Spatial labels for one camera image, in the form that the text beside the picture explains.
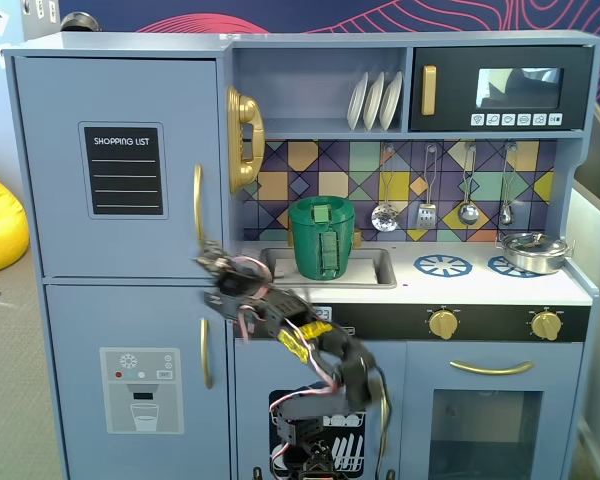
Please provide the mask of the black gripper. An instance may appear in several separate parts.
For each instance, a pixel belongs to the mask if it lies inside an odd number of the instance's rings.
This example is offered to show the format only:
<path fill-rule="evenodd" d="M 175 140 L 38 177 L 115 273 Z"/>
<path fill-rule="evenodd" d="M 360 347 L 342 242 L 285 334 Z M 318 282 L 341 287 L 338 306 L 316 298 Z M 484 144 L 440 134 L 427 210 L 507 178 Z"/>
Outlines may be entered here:
<path fill-rule="evenodd" d="M 224 319 L 237 320 L 240 305 L 258 304 L 269 291 L 272 274 L 264 263 L 244 255 L 228 257 L 217 241 L 203 240 L 195 261 L 215 273 L 218 292 L 204 290 L 203 301 Z"/>

